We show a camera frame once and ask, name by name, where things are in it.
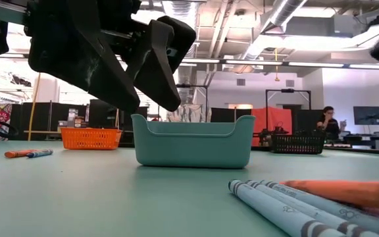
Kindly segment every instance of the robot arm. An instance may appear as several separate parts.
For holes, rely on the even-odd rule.
[[[0,1],[0,54],[9,48],[8,22],[32,37],[28,62],[90,94],[133,113],[134,86],[174,111],[180,98],[173,72],[195,41],[195,31],[168,16],[148,25],[131,19],[139,0]],[[126,71],[116,55],[127,63]]]

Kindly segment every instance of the orange partition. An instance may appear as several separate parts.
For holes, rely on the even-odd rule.
[[[254,132],[261,132],[266,128],[266,108],[252,109],[255,116]],[[292,113],[290,109],[268,108],[268,130],[273,131],[275,126],[281,126],[292,134]],[[252,146],[259,146],[260,138],[253,138]]]

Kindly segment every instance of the crayon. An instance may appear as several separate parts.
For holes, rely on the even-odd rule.
[[[341,232],[278,201],[239,180],[231,180],[229,190],[263,217],[292,237],[339,237]]]
[[[379,234],[379,216],[272,181],[262,180],[254,186],[261,184]]]
[[[21,151],[7,151],[4,153],[6,158],[17,158],[17,157],[25,157],[27,154],[37,151],[35,149],[27,149]]]
[[[35,152],[31,152],[31,153],[27,154],[27,157],[35,158],[35,157],[41,157],[44,155],[52,155],[52,153],[53,153],[52,149],[39,150],[39,151],[35,151]]]
[[[298,199],[277,192],[276,190],[268,188],[264,185],[256,185],[256,183],[252,180],[248,180],[245,183],[250,186],[255,186],[256,190],[259,190],[268,196],[295,208],[296,210],[316,219],[321,223],[327,224],[331,228],[335,228],[336,230],[346,234],[347,237],[379,237],[379,234],[367,231],[357,224],[353,224],[349,221],[343,220],[342,218],[331,215],[321,209],[304,203],[303,201],[299,201]]]
[[[379,208],[379,182],[290,180],[280,184],[334,201]]]

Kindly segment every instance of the teal plastic bin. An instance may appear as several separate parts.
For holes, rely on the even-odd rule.
[[[233,122],[147,122],[132,115],[137,161],[160,167],[241,169],[249,162],[254,116]]]

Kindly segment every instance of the plastic bin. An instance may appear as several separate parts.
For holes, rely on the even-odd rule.
[[[321,154],[324,136],[272,135],[271,152]]]
[[[61,128],[65,149],[116,149],[121,131],[117,129]]]
[[[248,164],[254,116],[230,122],[147,122],[132,115],[137,161],[160,167],[241,169]]]

